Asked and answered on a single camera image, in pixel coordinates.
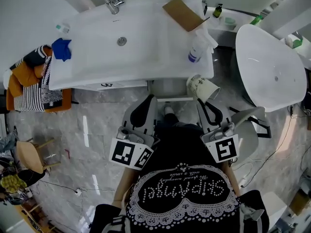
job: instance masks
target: sink drain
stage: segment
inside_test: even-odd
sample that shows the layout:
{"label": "sink drain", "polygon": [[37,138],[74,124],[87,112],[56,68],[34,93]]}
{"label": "sink drain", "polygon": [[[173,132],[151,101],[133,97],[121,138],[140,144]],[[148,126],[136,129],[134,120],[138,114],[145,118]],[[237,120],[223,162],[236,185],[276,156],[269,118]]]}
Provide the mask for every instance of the sink drain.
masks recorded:
{"label": "sink drain", "polygon": [[124,46],[126,42],[127,42],[127,40],[126,40],[125,37],[120,37],[120,38],[117,40],[117,44],[118,44],[119,46]]}

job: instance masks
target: blue cloth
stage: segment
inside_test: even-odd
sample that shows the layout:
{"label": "blue cloth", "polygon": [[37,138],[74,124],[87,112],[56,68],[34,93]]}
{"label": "blue cloth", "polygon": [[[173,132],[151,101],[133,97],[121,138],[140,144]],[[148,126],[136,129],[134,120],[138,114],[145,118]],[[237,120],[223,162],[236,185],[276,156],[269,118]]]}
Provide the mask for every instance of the blue cloth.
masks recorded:
{"label": "blue cloth", "polygon": [[52,49],[56,59],[63,61],[71,59],[71,52],[68,48],[70,41],[71,40],[63,40],[63,38],[59,38],[53,42]]}

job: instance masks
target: marble floor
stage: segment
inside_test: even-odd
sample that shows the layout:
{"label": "marble floor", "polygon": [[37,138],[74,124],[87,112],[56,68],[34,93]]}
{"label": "marble floor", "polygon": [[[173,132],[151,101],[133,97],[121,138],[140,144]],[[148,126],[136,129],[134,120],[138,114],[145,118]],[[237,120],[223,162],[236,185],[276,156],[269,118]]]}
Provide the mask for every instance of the marble floor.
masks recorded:
{"label": "marble floor", "polygon": [[[221,87],[217,99],[239,110],[251,108],[241,97],[238,78],[229,78],[234,72],[229,68],[231,55],[230,50],[216,50],[213,55],[212,81]],[[38,182],[31,189],[35,199],[42,202],[49,220],[62,231],[87,232],[95,207],[112,201],[123,168],[108,161],[111,138],[116,136],[125,110],[147,94],[145,87],[103,92],[74,90],[73,100],[79,104],[73,104],[69,111],[57,114],[13,111],[7,115],[9,129],[16,125],[21,141],[33,137],[36,143],[43,143],[55,138],[43,149],[43,154],[48,164],[60,160],[61,165],[53,167],[42,179],[52,184]],[[180,121],[198,121],[195,102],[174,102],[172,107]],[[243,193],[252,189],[262,194],[274,191],[285,203],[290,203],[302,174],[302,155],[311,145],[311,132],[306,130],[307,119],[303,116],[297,105],[292,118],[287,108],[267,113],[273,137],[259,139],[259,147],[251,156],[254,161],[246,159],[234,167],[240,184],[248,184],[262,166],[262,160],[278,151],[251,183],[242,188]],[[70,158],[65,150],[70,151]],[[311,151],[302,162],[302,169],[307,167],[311,167]],[[83,187],[83,198],[73,192],[79,187]]]}

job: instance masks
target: green bottle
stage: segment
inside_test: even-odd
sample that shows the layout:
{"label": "green bottle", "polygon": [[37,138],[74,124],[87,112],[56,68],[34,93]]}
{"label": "green bottle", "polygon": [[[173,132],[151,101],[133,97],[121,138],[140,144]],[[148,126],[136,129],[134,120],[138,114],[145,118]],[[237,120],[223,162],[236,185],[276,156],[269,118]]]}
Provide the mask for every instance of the green bottle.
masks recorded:
{"label": "green bottle", "polygon": [[222,3],[219,3],[218,4],[218,7],[214,10],[214,12],[213,12],[213,16],[214,17],[216,17],[216,18],[218,18],[219,16],[220,16],[220,14],[222,13]]}
{"label": "green bottle", "polygon": [[254,20],[252,20],[252,21],[250,22],[250,24],[256,25],[256,24],[259,23],[260,20],[262,20],[262,19],[263,19],[262,15],[256,16],[256,18],[255,18]]}

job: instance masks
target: white sink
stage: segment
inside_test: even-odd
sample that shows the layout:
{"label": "white sink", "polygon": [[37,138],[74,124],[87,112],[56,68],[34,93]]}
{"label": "white sink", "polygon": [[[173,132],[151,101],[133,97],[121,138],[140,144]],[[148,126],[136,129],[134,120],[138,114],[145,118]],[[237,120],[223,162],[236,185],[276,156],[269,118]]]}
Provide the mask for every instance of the white sink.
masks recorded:
{"label": "white sink", "polygon": [[245,90],[256,106],[271,112],[303,100],[307,79],[300,58],[266,31],[242,26],[236,56]]}
{"label": "white sink", "polygon": [[[195,30],[185,31],[162,8],[170,0],[125,0],[113,15],[106,5],[85,11],[63,23],[70,26],[66,38],[71,39],[71,60],[59,60],[53,66],[52,89],[75,85],[154,80],[162,78],[187,79],[194,73],[214,76],[212,56],[207,51],[194,64],[188,53]],[[183,0],[204,18],[202,0]],[[198,28],[207,31],[207,25]],[[117,40],[127,42],[119,46]]]}

